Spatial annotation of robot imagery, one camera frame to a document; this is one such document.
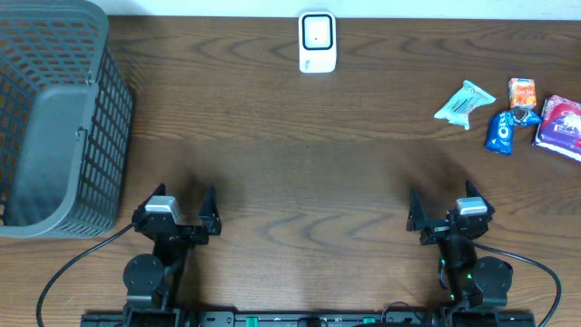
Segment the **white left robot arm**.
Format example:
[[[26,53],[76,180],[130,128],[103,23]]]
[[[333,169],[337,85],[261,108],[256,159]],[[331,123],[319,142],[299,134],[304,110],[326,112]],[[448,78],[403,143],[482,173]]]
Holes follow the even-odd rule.
[[[177,200],[160,184],[133,212],[134,230],[153,241],[153,251],[133,257],[123,271],[125,326],[196,326],[197,315],[176,303],[186,260],[198,245],[222,232],[216,191],[203,198],[198,225],[179,223]]]

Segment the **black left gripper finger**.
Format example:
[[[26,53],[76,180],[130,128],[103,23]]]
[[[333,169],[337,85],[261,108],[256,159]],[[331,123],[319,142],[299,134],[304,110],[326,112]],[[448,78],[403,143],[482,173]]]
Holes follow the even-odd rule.
[[[164,183],[160,183],[151,193],[151,195],[145,200],[145,202],[148,203],[154,196],[165,196],[165,195],[166,195],[166,186]]]
[[[201,210],[198,218],[206,230],[220,230],[222,220],[218,211],[216,189],[211,185],[204,195]]]

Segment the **white barcode scanner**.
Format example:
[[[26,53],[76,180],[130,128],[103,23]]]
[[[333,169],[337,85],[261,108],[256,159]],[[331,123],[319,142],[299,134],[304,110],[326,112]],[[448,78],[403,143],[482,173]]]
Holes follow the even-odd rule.
[[[336,18],[331,12],[304,12],[298,20],[299,69],[304,74],[326,74],[336,68]]]

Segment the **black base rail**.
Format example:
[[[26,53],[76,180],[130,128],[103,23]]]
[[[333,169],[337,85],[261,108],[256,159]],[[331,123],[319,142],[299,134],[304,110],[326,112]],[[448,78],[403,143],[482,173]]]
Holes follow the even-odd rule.
[[[349,326],[501,326],[530,327],[530,313],[458,313],[442,320],[432,312],[386,313],[235,313],[235,312],[131,312],[88,313],[81,327],[189,326],[189,327],[349,327]]]

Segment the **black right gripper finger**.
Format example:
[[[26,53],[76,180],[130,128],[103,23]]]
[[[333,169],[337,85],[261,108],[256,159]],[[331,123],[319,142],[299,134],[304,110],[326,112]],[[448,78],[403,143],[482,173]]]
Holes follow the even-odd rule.
[[[426,216],[419,195],[415,188],[410,191],[409,215],[406,224],[408,232],[417,232],[424,228]]]
[[[470,182],[469,180],[466,180],[465,188],[466,188],[466,197],[467,198],[482,197],[480,192],[477,190],[476,186],[472,182]]]

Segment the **blue Oreo cookie pack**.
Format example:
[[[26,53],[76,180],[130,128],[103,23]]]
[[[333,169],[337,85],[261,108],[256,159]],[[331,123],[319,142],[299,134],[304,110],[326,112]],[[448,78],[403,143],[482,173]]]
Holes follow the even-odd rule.
[[[529,109],[512,108],[492,118],[487,132],[485,148],[491,152],[509,156],[513,153],[515,128],[539,125],[543,119]]]

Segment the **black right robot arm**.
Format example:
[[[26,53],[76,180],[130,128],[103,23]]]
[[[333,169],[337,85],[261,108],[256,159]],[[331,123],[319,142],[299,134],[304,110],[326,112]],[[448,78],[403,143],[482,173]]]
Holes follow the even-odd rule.
[[[406,230],[419,233],[422,245],[439,248],[441,285],[450,290],[461,311],[497,310],[507,305],[512,266],[494,256],[479,257],[474,241],[488,231],[495,208],[474,184],[466,182],[466,195],[455,202],[443,219],[429,219],[416,190],[410,191]]]

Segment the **grey plastic mesh basket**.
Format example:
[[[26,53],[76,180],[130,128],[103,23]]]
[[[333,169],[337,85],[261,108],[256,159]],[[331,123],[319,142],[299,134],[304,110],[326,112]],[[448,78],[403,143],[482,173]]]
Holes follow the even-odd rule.
[[[87,1],[1,4],[1,234],[93,238],[115,225],[133,98]]]

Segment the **red purple Carefree pack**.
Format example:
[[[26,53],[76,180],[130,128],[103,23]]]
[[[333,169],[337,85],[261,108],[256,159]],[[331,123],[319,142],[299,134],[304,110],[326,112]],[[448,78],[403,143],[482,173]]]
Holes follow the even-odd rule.
[[[580,103],[559,95],[546,99],[533,145],[580,162]]]

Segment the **mint green wipes pack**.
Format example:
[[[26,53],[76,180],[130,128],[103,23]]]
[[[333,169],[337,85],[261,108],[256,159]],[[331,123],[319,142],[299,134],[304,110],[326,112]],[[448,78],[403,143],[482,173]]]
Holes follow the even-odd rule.
[[[461,125],[469,130],[469,115],[480,106],[493,104],[495,101],[493,95],[469,80],[464,80],[462,87],[434,114],[434,118],[447,120],[450,124]]]

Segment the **orange tissue pack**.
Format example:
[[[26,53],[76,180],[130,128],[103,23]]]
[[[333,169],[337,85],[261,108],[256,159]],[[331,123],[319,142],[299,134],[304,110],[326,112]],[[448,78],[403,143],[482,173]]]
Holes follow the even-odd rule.
[[[511,78],[508,91],[511,108],[532,109],[537,105],[536,84],[533,79]]]

